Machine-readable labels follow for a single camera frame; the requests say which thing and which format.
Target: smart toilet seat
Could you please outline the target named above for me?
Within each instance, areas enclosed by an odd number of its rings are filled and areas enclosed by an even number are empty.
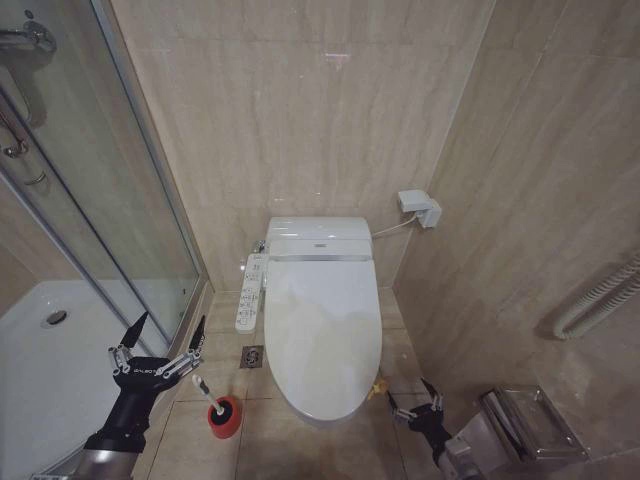
[[[312,423],[330,424],[358,409],[380,364],[369,229],[364,219],[307,217],[302,220],[323,226],[320,233],[300,229],[295,218],[274,218],[269,231],[285,220],[293,223],[267,237],[267,358],[289,404]]]

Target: yellow object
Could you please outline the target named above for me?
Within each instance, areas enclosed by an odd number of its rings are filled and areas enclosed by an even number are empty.
[[[389,390],[389,383],[382,377],[378,378],[367,395],[367,400],[371,400],[374,395],[384,395]]]

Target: toilet brush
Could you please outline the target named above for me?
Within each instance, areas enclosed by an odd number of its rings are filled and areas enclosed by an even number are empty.
[[[207,387],[207,384],[204,383],[204,380],[202,380],[199,375],[194,374],[191,380],[211,403],[207,413],[207,419],[213,434],[217,438],[231,437],[236,433],[238,428],[240,428],[240,424],[242,423],[242,408],[238,400],[232,395],[214,400],[209,387]]]

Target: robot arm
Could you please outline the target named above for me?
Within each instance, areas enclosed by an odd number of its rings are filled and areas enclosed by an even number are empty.
[[[387,392],[394,418],[424,435],[433,450],[433,461],[446,480],[483,480],[484,476],[471,456],[471,447],[461,438],[451,437],[443,426],[442,396],[433,385],[421,380],[429,400],[411,410],[398,408],[393,396]]]
[[[149,428],[149,414],[156,398],[202,362],[204,316],[188,350],[174,360],[132,356],[130,349],[138,341],[146,318],[144,313],[127,330],[120,344],[109,348],[112,375],[120,394],[104,426],[84,445],[79,466],[70,479],[130,479],[136,459],[145,447],[144,432]]]

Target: power cord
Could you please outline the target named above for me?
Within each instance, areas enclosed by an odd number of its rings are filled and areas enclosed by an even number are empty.
[[[418,215],[416,213],[414,213],[411,218],[409,220],[407,220],[404,223],[401,223],[400,225],[396,225],[395,227],[390,227],[390,228],[385,228],[384,230],[380,230],[379,232],[375,232],[373,234],[371,234],[371,238],[376,238],[379,237],[380,235],[382,235],[383,233],[387,233],[390,232],[392,230],[395,230],[397,228],[400,227],[404,227],[405,225],[409,225],[411,222],[413,222],[416,218],[418,218]]]

